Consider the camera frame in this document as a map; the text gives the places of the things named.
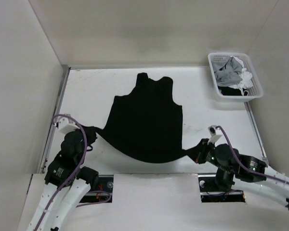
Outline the black tank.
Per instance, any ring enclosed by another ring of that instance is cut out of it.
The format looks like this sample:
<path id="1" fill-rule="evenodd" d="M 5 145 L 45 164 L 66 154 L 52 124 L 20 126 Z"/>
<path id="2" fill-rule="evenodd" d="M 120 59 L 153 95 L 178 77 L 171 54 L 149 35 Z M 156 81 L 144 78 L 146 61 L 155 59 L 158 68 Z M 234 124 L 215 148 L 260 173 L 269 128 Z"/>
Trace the black tank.
<path id="1" fill-rule="evenodd" d="M 224 96 L 242 96 L 242 93 L 239 89 L 234 89 L 230 87 L 218 87 L 220 94 Z"/>
<path id="2" fill-rule="evenodd" d="M 183 109 L 172 97 L 173 80 L 137 75 L 128 95 L 115 96 L 104 128 L 96 128 L 110 145 L 146 163 L 168 163 L 184 156 L 195 160 L 199 146 L 184 150 Z"/>

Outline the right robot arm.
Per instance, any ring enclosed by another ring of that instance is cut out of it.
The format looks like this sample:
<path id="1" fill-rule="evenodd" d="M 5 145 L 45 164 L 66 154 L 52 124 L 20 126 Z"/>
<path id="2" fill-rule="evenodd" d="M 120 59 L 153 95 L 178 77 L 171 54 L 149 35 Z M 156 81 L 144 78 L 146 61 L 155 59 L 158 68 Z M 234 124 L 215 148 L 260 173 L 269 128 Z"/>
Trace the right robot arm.
<path id="1" fill-rule="evenodd" d="M 203 183 L 205 189 L 218 192 L 250 191 L 274 200 L 289 211 L 289 180 L 278 177 L 262 160 L 240 154 L 228 144 L 215 146 L 202 139 L 189 157 L 197 164 L 210 163 L 217 167 L 213 180 Z"/>

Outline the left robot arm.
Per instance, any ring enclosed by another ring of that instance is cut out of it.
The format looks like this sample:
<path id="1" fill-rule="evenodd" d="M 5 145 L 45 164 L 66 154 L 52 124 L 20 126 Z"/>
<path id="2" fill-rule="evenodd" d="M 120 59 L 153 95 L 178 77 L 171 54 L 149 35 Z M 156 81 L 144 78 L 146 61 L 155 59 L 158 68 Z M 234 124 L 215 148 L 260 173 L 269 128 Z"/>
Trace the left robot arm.
<path id="1" fill-rule="evenodd" d="M 98 188 L 99 173 L 83 166 L 85 154 L 93 150 L 96 139 L 95 127 L 72 126 L 65 134 L 59 153 L 47 168 L 29 231 L 62 231 L 85 194 Z"/>

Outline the grey tank top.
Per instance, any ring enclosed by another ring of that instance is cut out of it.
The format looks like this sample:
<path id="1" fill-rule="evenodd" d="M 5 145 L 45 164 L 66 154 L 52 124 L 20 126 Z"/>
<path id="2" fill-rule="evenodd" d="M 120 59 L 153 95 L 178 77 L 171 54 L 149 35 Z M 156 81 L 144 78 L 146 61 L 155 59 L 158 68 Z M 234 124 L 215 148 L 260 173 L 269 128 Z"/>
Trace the grey tank top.
<path id="1" fill-rule="evenodd" d="M 212 68 L 217 85 L 230 87 L 241 82 L 243 66 L 235 57 L 227 56 L 220 61 L 212 61 Z"/>

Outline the white tank top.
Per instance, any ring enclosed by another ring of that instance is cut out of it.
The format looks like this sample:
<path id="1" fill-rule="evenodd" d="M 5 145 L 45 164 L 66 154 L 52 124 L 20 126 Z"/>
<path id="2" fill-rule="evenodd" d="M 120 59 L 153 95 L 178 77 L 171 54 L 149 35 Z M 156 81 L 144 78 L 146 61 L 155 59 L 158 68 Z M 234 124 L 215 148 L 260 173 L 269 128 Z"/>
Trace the white tank top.
<path id="1" fill-rule="evenodd" d="M 230 86 L 230 88 L 240 90 L 242 96 L 248 96 L 248 89 L 251 89 L 254 86 L 252 82 L 253 75 L 251 72 L 247 71 L 247 68 L 244 66 L 242 60 L 235 56 L 231 57 L 233 57 L 238 63 L 240 63 L 242 67 L 241 74 L 239 75 L 242 80 L 238 84 Z"/>

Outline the white plastic basket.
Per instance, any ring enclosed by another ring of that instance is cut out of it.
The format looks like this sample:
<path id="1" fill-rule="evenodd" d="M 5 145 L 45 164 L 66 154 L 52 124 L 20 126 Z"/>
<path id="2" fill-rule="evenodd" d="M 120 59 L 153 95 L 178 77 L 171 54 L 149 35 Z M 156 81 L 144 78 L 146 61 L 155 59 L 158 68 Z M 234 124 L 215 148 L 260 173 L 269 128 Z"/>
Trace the white plastic basket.
<path id="1" fill-rule="evenodd" d="M 252 82 L 254 86 L 251 89 L 248 89 L 248 96 L 224 96 L 220 94 L 218 85 L 215 79 L 215 75 L 212 68 L 212 61 L 220 61 L 227 56 L 235 56 L 243 61 L 244 66 L 247 68 L 247 71 L 251 72 L 253 75 Z M 252 65 L 252 62 L 247 54 L 239 52 L 212 52 L 208 54 L 208 61 L 213 81 L 213 88 L 215 91 L 215 98 L 221 102 L 249 102 L 253 99 L 258 99 L 263 96 L 263 89 L 259 82 L 258 76 L 255 72 L 255 69 Z"/>

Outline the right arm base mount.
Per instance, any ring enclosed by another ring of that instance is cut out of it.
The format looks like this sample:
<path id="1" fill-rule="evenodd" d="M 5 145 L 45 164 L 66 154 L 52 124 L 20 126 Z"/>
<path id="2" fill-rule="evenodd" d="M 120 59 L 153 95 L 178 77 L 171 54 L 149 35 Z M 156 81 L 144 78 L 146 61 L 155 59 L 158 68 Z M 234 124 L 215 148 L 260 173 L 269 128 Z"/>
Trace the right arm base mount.
<path id="1" fill-rule="evenodd" d="M 223 190 L 215 183 L 215 175 L 198 175 L 200 200 L 202 203 L 245 203 L 245 195 L 240 190 Z"/>

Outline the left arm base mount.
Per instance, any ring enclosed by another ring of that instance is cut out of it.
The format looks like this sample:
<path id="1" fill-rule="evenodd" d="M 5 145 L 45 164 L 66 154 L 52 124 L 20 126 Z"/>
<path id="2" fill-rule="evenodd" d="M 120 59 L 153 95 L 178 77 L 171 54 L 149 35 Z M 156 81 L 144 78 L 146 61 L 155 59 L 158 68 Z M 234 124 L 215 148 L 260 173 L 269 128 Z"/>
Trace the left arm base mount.
<path id="1" fill-rule="evenodd" d="M 96 203 L 107 200 L 109 196 L 112 197 L 113 188 L 114 176 L 100 175 L 98 183 L 94 188 L 91 188 L 86 195 L 83 196 L 80 203 Z"/>

